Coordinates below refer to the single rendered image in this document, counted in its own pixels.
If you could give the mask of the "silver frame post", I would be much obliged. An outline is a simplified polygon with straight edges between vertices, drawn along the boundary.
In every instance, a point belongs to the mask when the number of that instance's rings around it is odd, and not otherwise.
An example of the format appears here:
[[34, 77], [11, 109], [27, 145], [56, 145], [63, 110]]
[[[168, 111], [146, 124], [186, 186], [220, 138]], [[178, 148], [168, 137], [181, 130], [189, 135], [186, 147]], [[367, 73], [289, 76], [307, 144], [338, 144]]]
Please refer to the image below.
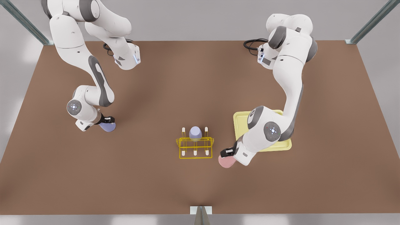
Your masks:
[[5, 10], [7, 10], [30, 34], [32, 34], [44, 46], [54, 45], [52, 40], [47, 39], [44, 34], [34, 26], [33, 23], [13, 4], [10, 0], [0, 0]]
[[211, 225], [208, 215], [212, 214], [212, 206], [190, 206], [190, 214], [195, 215], [194, 225]]
[[359, 43], [379, 22], [382, 21], [398, 4], [400, 0], [388, 0], [388, 2], [351, 38], [346, 39], [346, 44]]

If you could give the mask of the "pink cup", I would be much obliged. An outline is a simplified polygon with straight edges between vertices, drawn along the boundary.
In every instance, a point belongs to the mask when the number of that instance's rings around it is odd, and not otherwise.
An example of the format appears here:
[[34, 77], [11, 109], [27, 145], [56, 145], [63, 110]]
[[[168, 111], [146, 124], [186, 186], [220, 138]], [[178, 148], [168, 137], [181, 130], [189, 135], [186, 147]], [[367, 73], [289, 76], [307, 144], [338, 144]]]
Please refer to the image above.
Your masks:
[[223, 168], [230, 168], [237, 160], [233, 156], [218, 157], [218, 162]]

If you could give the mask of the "pale yellow tray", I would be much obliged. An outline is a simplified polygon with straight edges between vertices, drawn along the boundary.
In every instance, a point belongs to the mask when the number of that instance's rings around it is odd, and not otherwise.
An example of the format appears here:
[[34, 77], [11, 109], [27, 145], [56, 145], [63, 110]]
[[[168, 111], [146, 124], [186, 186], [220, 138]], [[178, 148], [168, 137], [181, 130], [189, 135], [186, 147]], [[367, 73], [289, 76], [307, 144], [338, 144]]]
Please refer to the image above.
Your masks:
[[[251, 111], [236, 112], [233, 115], [236, 140], [248, 131], [247, 120]], [[278, 141], [260, 152], [285, 151], [292, 147], [291, 139]]]

